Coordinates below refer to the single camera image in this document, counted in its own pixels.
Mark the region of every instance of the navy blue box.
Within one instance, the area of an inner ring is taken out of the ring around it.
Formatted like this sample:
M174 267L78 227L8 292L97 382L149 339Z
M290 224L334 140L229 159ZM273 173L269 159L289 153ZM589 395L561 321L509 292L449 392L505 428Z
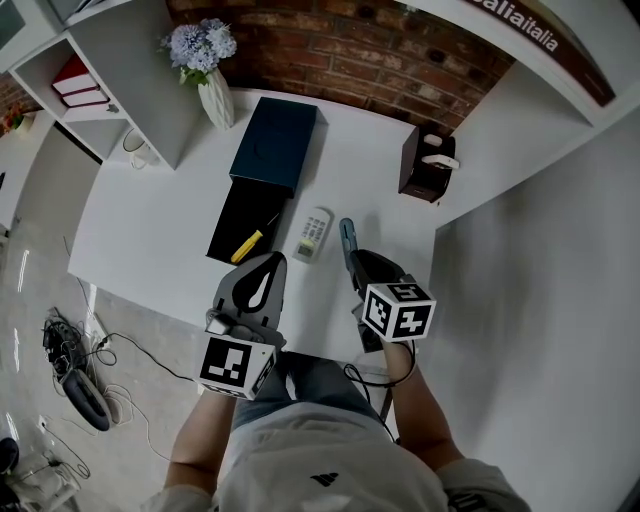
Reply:
M261 98L229 175L281 185L292 198L316 122L317 107Z

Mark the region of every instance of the gray floor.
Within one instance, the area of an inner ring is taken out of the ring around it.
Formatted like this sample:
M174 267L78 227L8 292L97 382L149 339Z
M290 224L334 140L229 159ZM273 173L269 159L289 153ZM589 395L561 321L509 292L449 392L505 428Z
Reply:
M78 281L67 273L63 237L72 246L98 171L95 162L55 130L45 145L53 145L54 151L43 153L55 154L56 161L39 158L34 164L18 208L19 222L0 267L0 436L15 429L22 455L50 448L76 464L64 446L57 441L52 446L55 440L37 430L38 416L49 417L49 428L91 470L91 478L81 481L80 510L137 510L161 488L167 467L148 446L144 418L136 411L132 422L94 437L68 400L56 394L45 360L41 329L47 310L55 306L73 322L86 316ZM133 337L174 371L190 373L190 345L200 335L199 328L102 290L95 310L107 331ZM198 398L196 386L158 368L128 341L116 339L113 348L117 365L98 367L101 390L109 384L124 386L149 419L153 447L169 456L175 435ZM383 397L373 392L378 409ZM118 412L116 404L110 407ZM128 413L125 408L125 420Z

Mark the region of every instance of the remote control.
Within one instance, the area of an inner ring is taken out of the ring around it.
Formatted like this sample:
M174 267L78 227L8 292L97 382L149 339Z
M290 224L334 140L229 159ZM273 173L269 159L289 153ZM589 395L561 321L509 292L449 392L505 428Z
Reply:
M302 234L296 244L293 257L304 263L311 263L320 250L330 223L331 215L327 211L322 208L313 208L304 221Z

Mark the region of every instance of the book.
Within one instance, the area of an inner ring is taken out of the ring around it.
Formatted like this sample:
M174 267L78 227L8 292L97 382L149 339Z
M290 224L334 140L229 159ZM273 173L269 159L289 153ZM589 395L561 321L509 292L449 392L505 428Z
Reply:
M91 87L83 91L64 94L62 101L68 107L79 107L83 105L95 105L97 103L108 103L109 96L107 96L100 87Z
M96 87L98 82L91 76L80 57L74 55L62 67L51 85L60 94L65 95Z

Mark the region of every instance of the black desk organizer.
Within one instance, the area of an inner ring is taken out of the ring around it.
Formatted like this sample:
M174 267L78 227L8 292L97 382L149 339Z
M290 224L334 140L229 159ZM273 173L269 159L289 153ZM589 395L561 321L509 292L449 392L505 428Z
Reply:
M422 158L431 155L455 158L456 140L448 137L443 139L441 146L432 146L424 142L424 137L430 133L427 127L418 127L403 145L398 192L434 203L447 191L451 170L425 164Z

